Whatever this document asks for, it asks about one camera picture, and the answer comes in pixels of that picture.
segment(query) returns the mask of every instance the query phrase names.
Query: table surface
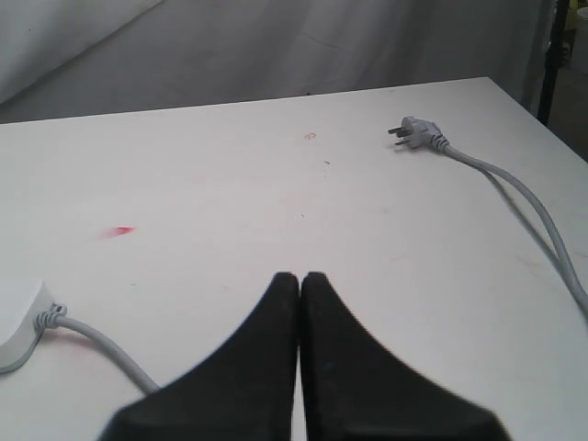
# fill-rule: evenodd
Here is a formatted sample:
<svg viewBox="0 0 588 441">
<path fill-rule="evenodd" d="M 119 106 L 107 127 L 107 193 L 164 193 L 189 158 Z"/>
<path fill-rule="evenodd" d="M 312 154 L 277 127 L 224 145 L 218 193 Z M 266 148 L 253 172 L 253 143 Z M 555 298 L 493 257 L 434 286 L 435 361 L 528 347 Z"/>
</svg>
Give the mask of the table surface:
<svg viewBox="0 0 588 441">
<path fill-rule="evenodd" d="M 514 440 L 584 439 L 588 334 L 571 295 L 483 175 L 391 149 L 405 115 L 536 191 L 588 286 L 588 166 L 484 78 L 0 126 L 0 267 L 43 277 L 162 385 L 275 272 L 319 270 L 389 350 Z M 2 437 L 93 439 L 140 397 L 84 338 L 45 333 L 0 377 Z M 298 383 L 295 440 L 300 398 Z"/>
</svg>

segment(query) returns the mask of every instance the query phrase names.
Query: red mark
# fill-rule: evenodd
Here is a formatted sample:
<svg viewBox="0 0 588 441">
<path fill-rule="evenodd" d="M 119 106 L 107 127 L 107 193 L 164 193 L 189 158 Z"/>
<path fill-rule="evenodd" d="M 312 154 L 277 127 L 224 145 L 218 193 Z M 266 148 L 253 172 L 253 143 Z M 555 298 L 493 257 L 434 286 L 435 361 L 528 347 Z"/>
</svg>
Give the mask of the red mark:
<svg viewBox="0 0 588 441">
<path fill-rule="evenodd" d="M 123 234 L 128 234 L 130 232 L 134 232 L 135 231 L 135 227 L 115 227 L 115 228 L 111 228 L 110 230 L 108 230 L 104 236 L 106 238 L 109 237 L 117 237 L 117 236 L 121 236 Z"/>
</svg>

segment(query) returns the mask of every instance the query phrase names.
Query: black pole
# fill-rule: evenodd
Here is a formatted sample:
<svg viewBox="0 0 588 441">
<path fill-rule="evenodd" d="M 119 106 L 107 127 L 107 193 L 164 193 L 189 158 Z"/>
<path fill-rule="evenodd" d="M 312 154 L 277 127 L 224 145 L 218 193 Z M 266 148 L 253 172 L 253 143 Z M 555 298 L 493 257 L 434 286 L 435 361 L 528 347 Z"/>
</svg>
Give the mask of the black pole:
<svg viewBox="0 0 588 441">
<path fill-rule="evenodd" d="M 549 112 L 551 111 L 555 83 L 558 79 L 558 70 L 562 66 L 563 32 L 566 28 L 566 19 L 568 17 L 569 9 L 570 0 L 557 1 L 555 18 L 553 20 L 551 35 L 549 37 L 549 48 L 545 55 L 545 77 L 543 79 L 543 88 L 541 89 L 541 99 L 539 101 L 537 119 L 546 126 L 549 121 Z"/>
</svg>

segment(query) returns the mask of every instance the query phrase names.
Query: power cord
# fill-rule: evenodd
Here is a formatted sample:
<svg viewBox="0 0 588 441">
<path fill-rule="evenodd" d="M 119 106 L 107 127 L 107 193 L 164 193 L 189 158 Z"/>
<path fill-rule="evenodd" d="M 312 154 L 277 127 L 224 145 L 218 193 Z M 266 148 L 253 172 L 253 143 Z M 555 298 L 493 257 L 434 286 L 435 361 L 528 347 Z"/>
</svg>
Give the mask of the power cord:
<svg viewBox="0 0 588 441">
<path fill-rule="evenodd" d="M 159 390 L 159 386 L 143 371 L 120 346 L 91 326 L 65 317 L 67 308 L 53 305 L 50 311 L 40 312 L 34 319 L 37 332 L 45 329 L 66 328 L 92 340 L 145 394 Z"/>
<path fill-rule="evenodd" d="M 531 204 L 543 222 L 543 225 L 545 225 L 549 238 L 553 243 L 555 255 L 557 256 L 556 264 L 559 265 L 559 267 L 556 266 L 556 269 L 560 273 L 568 290 L 576 300 L 584 319 L 588 321 L 588 295 L 578 279 L 578 275 L 576 274 L 576 270 L 570 260 L 566 245 L 561 239 L 560 232 L 558 232 L 555 222 L 535 193 L 506 170 L 468 156 L 451 147 L 445 135 L 434 122 L 426 121 L 424 119 L 416 119 L 415 117 L 406 117 L 402 119 L 402 125 L 399 128 L 390 129 L 388 130 L 388 133 L 396 134 L 398 138 L 401 138 L 401 141 L 396 142 L 396 145 L 407 145 L 411 149 L 416 149 L 422 146 L 427 147 L 434 152 L 444 154 L 451 159 L 455 159 L 456 161 L 469 165 L 479 171 L 497 175 L 518 190 L 518 192 L 521 193 L 521 195 L 523 195 Z"/>
</svg>

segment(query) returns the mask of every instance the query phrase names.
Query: white power adapter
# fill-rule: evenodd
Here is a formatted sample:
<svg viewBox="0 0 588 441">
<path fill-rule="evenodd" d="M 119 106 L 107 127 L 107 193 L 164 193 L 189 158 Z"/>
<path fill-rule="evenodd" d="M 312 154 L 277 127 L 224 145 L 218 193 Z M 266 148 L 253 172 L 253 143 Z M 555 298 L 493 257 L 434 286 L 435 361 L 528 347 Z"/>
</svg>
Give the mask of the white power adapter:
<svg viewBox="0 0 588 441">
<path fill-rule="evenodd" d="M 42 280 L 0 277 L 0 373 L 28 360 L 42 334 L 35 329 L 35 317 L 52 306 L 53 297 Z"/>
</svg>

